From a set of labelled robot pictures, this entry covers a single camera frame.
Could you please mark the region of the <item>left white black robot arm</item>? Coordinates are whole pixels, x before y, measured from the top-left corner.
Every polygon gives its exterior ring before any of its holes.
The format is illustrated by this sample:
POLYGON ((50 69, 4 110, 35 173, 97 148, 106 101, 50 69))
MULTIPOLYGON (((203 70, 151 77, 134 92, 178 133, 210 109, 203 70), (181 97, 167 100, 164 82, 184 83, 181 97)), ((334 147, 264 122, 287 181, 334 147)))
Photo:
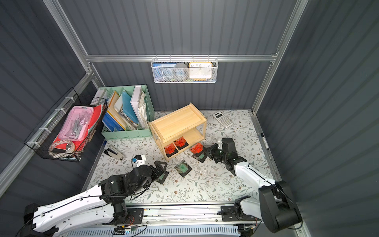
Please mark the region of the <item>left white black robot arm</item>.
POLYGON ((112 175, 92 188, 62 201, 25 207, 19 237, 59 237, 71 230, 95 224, 133 223, 126 198, 137 198, 166 174, 167 163, 146 165, 144 157, 133 158, 136 166, 126 174, 112 175))

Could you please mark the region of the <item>red tea bag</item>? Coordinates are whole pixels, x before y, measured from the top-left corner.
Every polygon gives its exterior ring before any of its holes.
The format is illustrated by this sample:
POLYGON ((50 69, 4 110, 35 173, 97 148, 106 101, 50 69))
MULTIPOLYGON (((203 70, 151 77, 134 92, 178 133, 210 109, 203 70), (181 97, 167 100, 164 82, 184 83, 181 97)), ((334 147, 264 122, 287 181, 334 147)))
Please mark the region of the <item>red tea bag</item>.
POLYGON ((178 138, 177 140, 175 140, 174 144, 175 144, 175 146, 177 147, 178 150, 182 150, 182 149, 184 149, 185 147, 188 146, 188 143, 187 143, 186 139, 183 136, 180 137, 180 138, 178 138))
POLYGON ((196 156, 199 156, 201 155, 201 153, 203 152, 204 150, 204 147, 201 143, 197 143, 196 145, 194 145, 192 148, 190 148, 190 151, 196 155, 196 156))
POLYGON ((168 158, 178 153, 177 147, 174 143, 171 143, 164 147, 165 154, 168 158))

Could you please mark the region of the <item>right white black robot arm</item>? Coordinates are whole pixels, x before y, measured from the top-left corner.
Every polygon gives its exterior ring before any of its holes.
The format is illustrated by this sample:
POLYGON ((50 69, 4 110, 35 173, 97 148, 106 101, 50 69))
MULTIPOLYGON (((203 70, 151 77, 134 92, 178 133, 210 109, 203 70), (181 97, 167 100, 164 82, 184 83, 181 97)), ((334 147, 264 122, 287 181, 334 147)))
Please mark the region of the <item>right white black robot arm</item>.
POLYGON ((223 138, 221 144, 204 147, 203 151, 215 163, 222 163, 234 176, 244 180, 258 191, 258 198, 244 196, 234 202, 231 214, 236 218, 255 217, 263 221, 272 233, 284 229, 295 230, 303 225, 303 218, 289 185, 285 181, 268 178, 255 169, 247 159, 238 155, 232 138, 223 138))

